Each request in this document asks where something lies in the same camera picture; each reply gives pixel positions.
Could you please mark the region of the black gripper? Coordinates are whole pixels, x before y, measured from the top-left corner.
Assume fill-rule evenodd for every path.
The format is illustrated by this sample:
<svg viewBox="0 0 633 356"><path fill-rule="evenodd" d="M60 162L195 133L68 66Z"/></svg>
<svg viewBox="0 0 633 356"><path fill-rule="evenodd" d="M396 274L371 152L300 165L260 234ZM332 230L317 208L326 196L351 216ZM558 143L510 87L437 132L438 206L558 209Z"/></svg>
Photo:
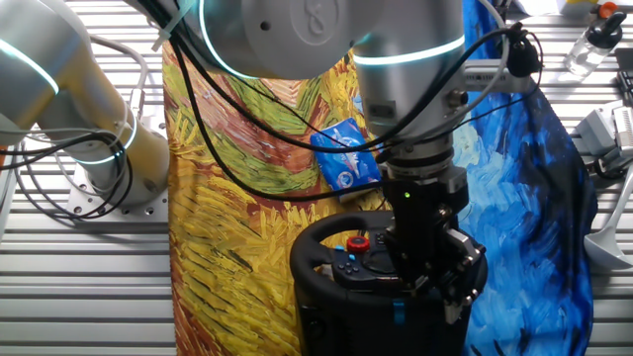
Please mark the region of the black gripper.
<svg viewBox="0 0 633 356"><path fill-rule="evenodd" d="M394 221L386 246L405 290L422 298L440 290L446 322L454 324L481 295L488 276L485 247L459 226L468 205L466 171L429 182L402 179L386 186Z"/></svg>

